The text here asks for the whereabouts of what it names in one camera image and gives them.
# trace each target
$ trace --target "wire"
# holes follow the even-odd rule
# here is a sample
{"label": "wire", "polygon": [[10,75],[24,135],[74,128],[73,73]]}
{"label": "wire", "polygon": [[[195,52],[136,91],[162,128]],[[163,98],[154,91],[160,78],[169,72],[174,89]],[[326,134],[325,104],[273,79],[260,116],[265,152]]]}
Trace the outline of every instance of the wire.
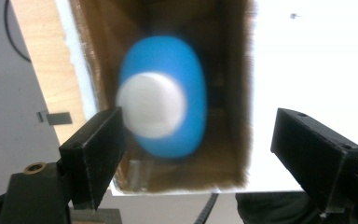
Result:
{"label": "wire", "polygon": [[194,224],[204,224],[206,222],[209,214],[211,214],[214,204],[216,203],[217,196],[219,196],[219,194],[217,193],[211,194],[211,197],[205,204],[205,207],[202,209],[199,217],[197,217],[197,220],[194,222]]}
{"label": "wire", "polygon": [[28,63],[31,62],[31,59],[29,59],[27,56],[25,56],[25,54],[23,54],[16,46],[16,44],[13,41],[13,38],[11,36],[10,30],[8,28],[8,4],[9,4],[9,0],[5,1],[5,12],[4,12],[4,21],[5,21],[5,31],[7,34],[7,39],[10,42],[11,47],[16,50],[16,52],[19,54],[20,57],[22,57],[23,60],[27,61]]}

